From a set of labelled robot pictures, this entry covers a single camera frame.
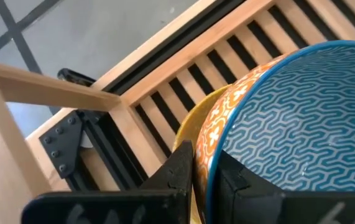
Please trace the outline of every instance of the black bracket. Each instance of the black bracket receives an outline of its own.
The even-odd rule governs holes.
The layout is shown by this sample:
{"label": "black bracket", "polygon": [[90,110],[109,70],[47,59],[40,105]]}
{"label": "black bracket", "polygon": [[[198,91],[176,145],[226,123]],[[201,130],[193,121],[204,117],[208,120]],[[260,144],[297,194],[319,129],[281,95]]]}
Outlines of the black bracket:
{"label": "black bracket", "polygon": [[76,111],[39,137],[47,155],[59,176],[65,179],[71,190],[98,190],[81,157],[80,139],[83,123]]}
{"label": "black bracket", "polygon": [[72,111],[39,137],[61,178],[75,170],[81,134],[82,122],[76,111]]}
{"label": "black bracket", "polygon": [[189,223],[193,148],[183,142],[139,189],[54,192],[25,206],[22,224]]}
{"label": "black bracket", "polygon": [[79,156],[83,130],[121,190],[138,188],[148,178],[109,114],[77,110],[39,137],[72,190],[98,190]]}

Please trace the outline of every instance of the bowl rim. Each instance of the bowl rim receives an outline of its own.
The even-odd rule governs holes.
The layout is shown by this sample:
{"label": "bowl rim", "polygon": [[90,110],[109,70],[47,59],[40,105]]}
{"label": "bowl rim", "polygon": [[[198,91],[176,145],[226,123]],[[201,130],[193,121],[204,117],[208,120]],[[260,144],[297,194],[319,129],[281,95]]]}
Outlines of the bowl rim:
{"label": "bowl rim", "polygon": [[320,44],[315,44],[311,45],[308,47],[305,47],[303,49],[299,49],[296,52],[288,55],[284,59],[282,59],[280,62],[276,63],[272,68],[270,68],[268,71],[266,71],[260,79],[258,79],[255,84],[253,84],[252,88],[246,93],[246,95],[241,99],[241,101],[237,104],[235,107],[234,111],[231,113],[229,119],[227,120],[226,125],[224,126],[221,136],[217,142],[216,149],[214,150],[213,153],[213,160],[212,164],[209,169],[209,175],[208,175],[208,181],[206,185],[206,192],[205,192],[205,215],[206,215],[206,222],[210,224],[212,222],[211,220],[211,214],[212,214],[212,197],[213,197],[213,181],[214,181],[214,175],[216,173],[216,168],[217,164],[219,161],[219,157],[221,154],[221,151],[223,150],[223,144],[222,142],[225,141],[227,137],[227,130],[231,129],[231,126],[234,124],[235,119],[237,118],[238,111],[242,109],[242,107],[246,104],[246,102],[249,100],[249,98],[259,89],[259,87],[275,72],[277,72],[280,68],[285,66],[286,64],[290,63],[292,60],[295,60],[301,56],[304,56],[306,54],[309,54],[311,52],[314,52],[316,50],[322,50],[328,47],[355,47],[355,40],[333,40],[333,41],[328,41],[328,42],[323,42]]}

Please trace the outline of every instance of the tile grout line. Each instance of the tile grout line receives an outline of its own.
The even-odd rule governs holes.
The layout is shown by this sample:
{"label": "tile grout line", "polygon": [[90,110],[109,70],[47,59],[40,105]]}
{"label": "tile grout line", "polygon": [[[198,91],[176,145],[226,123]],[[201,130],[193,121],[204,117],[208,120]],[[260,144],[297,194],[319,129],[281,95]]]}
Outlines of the tile grout line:
{"label": "tile grout line", "polygon": [[18,29],[17,24],[14,21],[14,18],[11,15],[9,8],[7,8],[4,0],[0,0],[0,15],[8,29],[8,33],[10,33],[10,36],[16,43],[16,46],[22,56],[22,59],[24,59],[24,62],[27,65],[28,69],[31,72],[42,73],[37,62],[35,61],[34,56],[32,55],[32,52],[28,47],[27,42],[25,41],[25,38],[22,36],[21,31]]}
{"label": "tile grout line", "polygon": [[[31,10],[28,15],[22,18],[17,22],[17,27],[20,32],[28,28],[32,23],[34,23],[38,18],[43,16],[48,10],[54,7],[61,0],[44,0],[33,10]],[[12,39],[12,36],[9,31],[6,31],[2,36],[0,36],[0,49],[2,49],[9,41]]]}
{"label": "tile grout line", "polygon": [[[7,27],[7,32],[4,35],[6,35],[6,37],[9,36],[11,37],[11,39],[14,40],[14,43],[16,44],[22,59],[27,65],[28,70],[31,72],[42,74],[42,71],[40,70],[38,63],[36,62],[34,55],[32,54],[27,42],[25,41],[24,36],[22,36],[21,30],[17,25],[17,23],[15,22],[4,0],[0,0],[0,15]],[[7,41],[2,41],[2,42],[0,41],[0,44],[6,45],[9,41],[10,39],[8,39]],[[54,106],[49,106],[49,109],[52,112],[52,114],[55,114],[58,110],[60,110],[60,108]]]}

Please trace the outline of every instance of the screw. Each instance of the screw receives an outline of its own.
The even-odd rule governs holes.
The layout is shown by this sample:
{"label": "screw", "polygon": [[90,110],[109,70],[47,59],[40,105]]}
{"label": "screw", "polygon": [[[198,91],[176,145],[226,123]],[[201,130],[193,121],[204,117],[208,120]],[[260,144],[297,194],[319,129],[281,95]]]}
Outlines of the screw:
{"label": "screw", "polygon": [[60,172],[64,172],[66,169],[67,169],[67,165],[65,165],[65,164],[61,164],[61,165],[58,167],[58,170],[59,170]]}
{"label": "screw", "polygon": [[75,124],[75,118],[68,118],[68,124]]}
{"label": "screw", "polygon": [[50,144],[52,142],[52,139],[50,137],[46,137],[44,141],[46,144]]}
{"label": "screw", "polygon": [[55,132],[56,132],[57,134],[62,134],[62,133],[64,132],[64,130],[63,130],[63,128],[59,127],[59,128],[56,128],[56,129],[55,129]]}
{"label": "screw", "polygon": [[59,151],[53,151],[50,153],[50,155],[52,155],[53,158],[57,158],[60,155]]}

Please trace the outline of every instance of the blue patterned bowl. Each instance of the blue patterned bowl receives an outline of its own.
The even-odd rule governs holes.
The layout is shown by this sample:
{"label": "blue patterned bowl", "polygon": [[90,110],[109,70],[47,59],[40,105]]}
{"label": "blue patterned bowl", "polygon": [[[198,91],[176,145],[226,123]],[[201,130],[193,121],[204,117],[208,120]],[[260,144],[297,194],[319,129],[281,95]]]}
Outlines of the blue patterned bowl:
{"label": "blue patterned bowl", "polygon": [[221,150],[284,190],[355,191],[355,41],[307,47],[264,73],[231,115]]}

